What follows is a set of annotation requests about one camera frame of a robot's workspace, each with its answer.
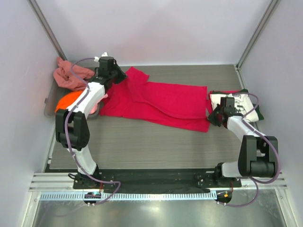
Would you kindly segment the crimson red polo shirt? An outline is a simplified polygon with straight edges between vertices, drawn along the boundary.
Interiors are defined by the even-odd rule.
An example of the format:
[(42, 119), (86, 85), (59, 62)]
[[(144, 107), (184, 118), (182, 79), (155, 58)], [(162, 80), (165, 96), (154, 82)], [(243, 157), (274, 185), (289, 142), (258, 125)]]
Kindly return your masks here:
[(149, 75), (134, 67), (126, 75), (109, 89), (100, 115), (208, 132), (207, 87), (151, 82)]

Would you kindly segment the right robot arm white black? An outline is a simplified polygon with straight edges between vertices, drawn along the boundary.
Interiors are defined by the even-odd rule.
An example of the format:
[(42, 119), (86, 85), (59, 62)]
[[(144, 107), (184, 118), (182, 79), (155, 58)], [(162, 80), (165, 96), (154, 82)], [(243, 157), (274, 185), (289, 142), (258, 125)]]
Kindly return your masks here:
[(248, 177), (255, 183), (270, 184), (281, 171), (277, 138), (261, 133), (247, 120), (258, 104), (242, 114), (235, 103), (234, 96), (222, 96), (207, 118), (214, 126), (223, 126), (233, 132), (241, 141), (238, 160), (219, 163), (215, 176), (219, 179)]

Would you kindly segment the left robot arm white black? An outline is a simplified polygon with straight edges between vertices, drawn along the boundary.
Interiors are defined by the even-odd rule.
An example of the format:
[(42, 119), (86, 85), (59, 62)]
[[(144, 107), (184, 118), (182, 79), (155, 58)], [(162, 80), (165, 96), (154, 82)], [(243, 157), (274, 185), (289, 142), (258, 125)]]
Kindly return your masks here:
[(87, 118), (94, 107), (107, 97), (113, 84), (119, 84), (126, 79), (126, 74), (118, 66), (114, 57), (104, 52), (92, 61), (99, 64), (96, 75), (88, 81), (82, 79), (85, 89), (80, 96), (67, 108), (58, 109), (55, 114), (55, 136), (57, 142), (65, 147), (78, 168), (78, 178), (90, 182), (101, 183), (99, 168), (93, 160), (88, 142), (90, 139)]

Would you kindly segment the white printed folded t-shirt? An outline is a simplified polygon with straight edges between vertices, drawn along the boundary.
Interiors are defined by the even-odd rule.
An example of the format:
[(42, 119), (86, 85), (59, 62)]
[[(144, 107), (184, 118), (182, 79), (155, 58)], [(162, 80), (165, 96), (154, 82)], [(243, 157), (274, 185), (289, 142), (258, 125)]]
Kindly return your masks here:
[[(238, 112), (245, 115), (248, 111), (250, 111), (255, 104), (252, 103), (251, 99), (247, 94), (230, 94), (228, 97), (234, 97), (235, 99), (235, 108)], [(258, 122), (258, 115), (256, 111), (252, 111), (250, 114), (246, 116), (246, 119), (249, 122)]]

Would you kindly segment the dark green folded t-shirt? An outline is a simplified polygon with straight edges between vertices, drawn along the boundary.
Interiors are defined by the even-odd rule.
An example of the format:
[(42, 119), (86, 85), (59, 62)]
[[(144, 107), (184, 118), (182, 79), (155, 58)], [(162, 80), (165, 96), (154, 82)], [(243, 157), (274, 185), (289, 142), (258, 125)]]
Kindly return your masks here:
[[(238, 93), (248, 93), (248, 92), (249, 91), (247, 89), (242, 89), (242, 90), (238, 91)], [(260, 111), (259, 105), (255, 108), (255, 111), (256, 111), (256, 113), (258, 115), (258, 121), (262, 121), (262, 120), (265, 119), (264, 116), (263, 116), (263, 114)]]

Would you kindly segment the light pink shirt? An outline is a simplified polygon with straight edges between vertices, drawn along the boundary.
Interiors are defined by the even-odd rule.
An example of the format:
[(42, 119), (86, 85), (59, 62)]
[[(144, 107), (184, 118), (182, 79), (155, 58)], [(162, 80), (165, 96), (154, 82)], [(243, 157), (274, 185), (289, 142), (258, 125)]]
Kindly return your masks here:
[(98, 109), (99, 109), (99, 103), (103, 100), (103, 99), (105, 99), (105, 98), (108, 98), (108, 94), (105, 94), (103, 97), (101, 97), (99, 100), (98, 100), (98, 102), (94, 105), (94, 107), (92, 108), (92, 110), (90, 111), (90, 115), (93, 115), (93, 114), (95, 114), (97, 111), (98, 111)]

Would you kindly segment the salmon pink shirt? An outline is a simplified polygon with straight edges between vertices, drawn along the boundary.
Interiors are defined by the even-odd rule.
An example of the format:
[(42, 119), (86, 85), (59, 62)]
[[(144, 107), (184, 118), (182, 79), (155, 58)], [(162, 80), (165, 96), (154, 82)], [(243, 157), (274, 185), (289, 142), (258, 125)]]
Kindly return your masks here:
[[(75, 77), (71, 72), (72, 63), (63, 60), (61, 57), (56, 59), (58, 68), (53, 72), (53, 77), (59, 87), (69, 89), (71, 91), (84, 90), (86, 85), (79, 78)], [(73, 72), (81, 79), (88, 80), (95, 74), (94, 71), (75, 65), (72, 68)]]

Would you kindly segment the orange shirt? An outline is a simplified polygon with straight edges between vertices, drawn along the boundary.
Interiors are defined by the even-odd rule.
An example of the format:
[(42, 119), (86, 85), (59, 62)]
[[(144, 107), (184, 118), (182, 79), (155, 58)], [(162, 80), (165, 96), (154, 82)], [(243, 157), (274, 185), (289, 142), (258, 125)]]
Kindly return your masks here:
[(68, 94), (66, 94), (65, 96), (63, 96), (55, 109), (55, 113), (59, 110), (59, 109), (67, 109), (71, 104), (73, 104), (78, 97), (82, 94), (83, 91), (72, 91)]

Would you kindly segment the clear plastic bin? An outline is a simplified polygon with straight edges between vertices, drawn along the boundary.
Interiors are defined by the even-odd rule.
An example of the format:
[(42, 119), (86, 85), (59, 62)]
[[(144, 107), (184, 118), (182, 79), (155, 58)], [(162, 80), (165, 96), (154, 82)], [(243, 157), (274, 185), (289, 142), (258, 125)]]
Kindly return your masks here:
[[(72, 74), (79, 78), (80, 80), (82, 80), (78, 75), (76, 75), (72, 68), (74, 66), (71, 66), (71, 72)], [(50, 91), (50, 94), (48, 96), (48, 98), (46, 98), (45, 100), (45, 110), (44, 110), (44, 114), (45, 116), (54, 116), (55, 115), (55, 109), (56, 109), (56, 106), (59, 102), (59, 100), (65, 96), (66, 94), (72, 92), (71, 90), (69, 89), (66, 89), (66, 88), (62, 88), (62, 87), (59, 87), (54, 79), (54, 83), (51, 87), (51, 91)]]

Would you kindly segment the left aluminium frame post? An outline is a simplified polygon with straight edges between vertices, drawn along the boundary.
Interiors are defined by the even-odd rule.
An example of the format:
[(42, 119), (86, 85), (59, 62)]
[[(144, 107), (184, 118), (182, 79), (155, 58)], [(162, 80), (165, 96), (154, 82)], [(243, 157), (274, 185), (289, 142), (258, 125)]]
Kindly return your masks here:
[(34, 14), (36, 15), (39, 23), (41, 24), (43, 30), (45, 31), (47, 37), (49, 38), (51, 44), (53, 45), (54, 49), (56, 50), (59, 57), (61, 57), (63, 60), (67, 60), (66, 55), (61, 48), (55, 34), (53, 33), (46, 17), (44, 16), (40, 6), (38, 5), (38, 2), (36, 0), (27, 0), (30, 7), (32, 8)]

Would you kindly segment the aluminium frame post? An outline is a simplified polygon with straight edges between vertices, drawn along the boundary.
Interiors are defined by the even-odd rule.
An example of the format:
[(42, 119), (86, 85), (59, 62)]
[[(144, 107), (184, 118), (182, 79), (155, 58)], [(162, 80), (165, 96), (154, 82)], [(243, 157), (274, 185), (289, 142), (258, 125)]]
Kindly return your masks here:
[(257, 40), (259, 39), (259, 37), (261, 36), (261, 33), (263, 32), (263, 30), (265, 29), (268, 21), (270, 20), (271, 16), (273, 15), (273, 13), (275, 12), (276, 8), (278, 7), (280, 3), (280, 0), (271, 0), (269, 2), (269, 5), (267, 6), (263, 16), (261, 17), (256, 29), (254, 30), (254, 33), (252, 35), (252, 37), (250, 38), (246, 48), (244, 49), (243, 54), (241, 55), (238, 63), (235, 65), (235, 68), (237, 71), (239, 71), (246, 58), (248, 57), (249, 53), (251, 52), (252, 48), (254, 47), (254, 45), (256, 44)]
[(56, 50), (59, 57), (61, 57), (63, 60), (67, 60), (66, 55), (61, 48), (55, 34), (53, 33), (46, 17), (44, 16), (40, 6), (38, 5), (38, 2), (36, 0), (27, 0), (30, 7), (32, 8), (34, 14), (36, 15), (39, 23), (41, 24), (43, 30), (45, 31), (47, 37), (49, 38), (51, 44), (53, 45), (54, 49)]

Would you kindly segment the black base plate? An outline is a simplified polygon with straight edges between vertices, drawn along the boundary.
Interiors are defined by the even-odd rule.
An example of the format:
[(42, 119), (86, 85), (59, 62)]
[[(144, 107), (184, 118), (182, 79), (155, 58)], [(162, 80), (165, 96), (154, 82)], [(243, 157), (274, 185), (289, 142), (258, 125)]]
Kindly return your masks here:
[(185, 169), (101, 169), (93, 174), (69, 174), (74, 189), (97, 189), (111, 192), (121, 183), (120, 193), (169, 193), (177, 190), (240, 188), (237, 178), (223, 177), (216, 168)]

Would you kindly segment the right aluminium frame post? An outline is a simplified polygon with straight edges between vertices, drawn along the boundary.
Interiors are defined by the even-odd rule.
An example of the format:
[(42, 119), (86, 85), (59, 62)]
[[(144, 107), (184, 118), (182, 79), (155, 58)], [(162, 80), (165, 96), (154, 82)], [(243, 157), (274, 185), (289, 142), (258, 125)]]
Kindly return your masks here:
[(259, 39), (259, 37), (261, 36), (261, 33), (263, 32), (263, 30), (265, 29), (268, 21), (270, 20), (271, 16), (273, 15), (273, 13), (275, 12), (276, 8), (278, 7), (280, 3), (280, 0), (271, 0), (269, 2), (269, 5), (267, 6), (263, 16), (261, 17), (256, 29), (254, 30), (254, 33), (252, 35), (252, 37), (250, 38), (246, 48), (244, 49), (243, 54), (241, 55), (238, 63), (235, 65), (235, 68), (237, 71), (239, 71), (246, 58), (248, 57), (249, 53), (251, 52), (252, 48), (254, 47), (254, 45), (256, 44), (257, 40)]

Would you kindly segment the aluminium rail front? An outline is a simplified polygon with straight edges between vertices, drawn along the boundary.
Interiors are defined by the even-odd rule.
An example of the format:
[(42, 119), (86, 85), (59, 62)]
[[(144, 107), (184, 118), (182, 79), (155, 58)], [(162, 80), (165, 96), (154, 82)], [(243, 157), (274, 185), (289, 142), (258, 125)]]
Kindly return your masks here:
[[(263, 183), (258, 183), (259, 189), (287, 189), (286, 181), (284, 179), (283, 174), (281, 173), (279, 177), (272, 183), (264, 184), (265, 181), (271, 180), (270, 178), (257, 178), (256, 180), (262, 181)], [(100, 184), (97, 183), (95, 187), (82, 187), (79, 182), (74, 182), (74, 179), (71, 179), (68, 176), (68, 173), (36, 173), (34, 174), (29, 191), (70, 191), (70, 190), (99, 190)], [(211, 186), (211, 183), (207, 183), (206, 180), (194, 180), (194, 183), (197, 186), (206, 186), (207, 189), (222, 190), (223, 188), (219, 188), (218, 186)], [(232, 187), (234, 190), (240, 189), (241, 187), (236, 187), (236, 183), (241, 183), (241, 187), (244, 189), (254, 189), (255, 184), (251, 179), (242, 178), (236, 179), (235, 183), (232, 183)]]

